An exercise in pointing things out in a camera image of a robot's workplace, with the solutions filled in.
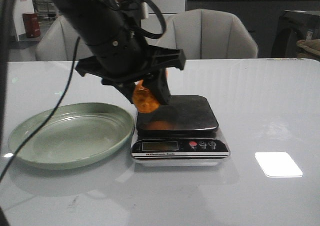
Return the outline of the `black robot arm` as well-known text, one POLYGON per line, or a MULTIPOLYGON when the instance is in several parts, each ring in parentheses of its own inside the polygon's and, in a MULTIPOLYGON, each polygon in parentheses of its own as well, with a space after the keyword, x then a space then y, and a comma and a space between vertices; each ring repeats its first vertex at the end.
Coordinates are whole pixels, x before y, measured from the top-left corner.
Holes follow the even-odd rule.
POLYGON ((170 90, 166 68, 183 70, 186 57, 182 50, 152 46, 147 39, 161 34, 140 27, 142 3, 156 13, 161 30, 167 26, 163 15, 151 0, 52 0, 66 20, 92 52, 79 60, 76 71, 101 78, 132 100, 136 82, 142 80, 155 98, 166 105, 170 90))

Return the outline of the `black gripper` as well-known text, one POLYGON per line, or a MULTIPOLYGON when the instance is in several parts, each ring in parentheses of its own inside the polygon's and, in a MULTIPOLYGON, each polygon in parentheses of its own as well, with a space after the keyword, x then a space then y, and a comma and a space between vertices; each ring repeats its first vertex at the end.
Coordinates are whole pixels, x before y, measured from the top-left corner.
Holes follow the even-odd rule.
POLYGON ((80 59, 76 71, 84 76, 102 78, 103 84, 112 85, 133 104, 134 81, 143 79, 162 105, 167 105, 171 93, 164 68, 183 70, 186 57, 183 50, 149 45, 141 35, 134 34, 125 23, 78 23, 74 26, 92 52, 80 59))

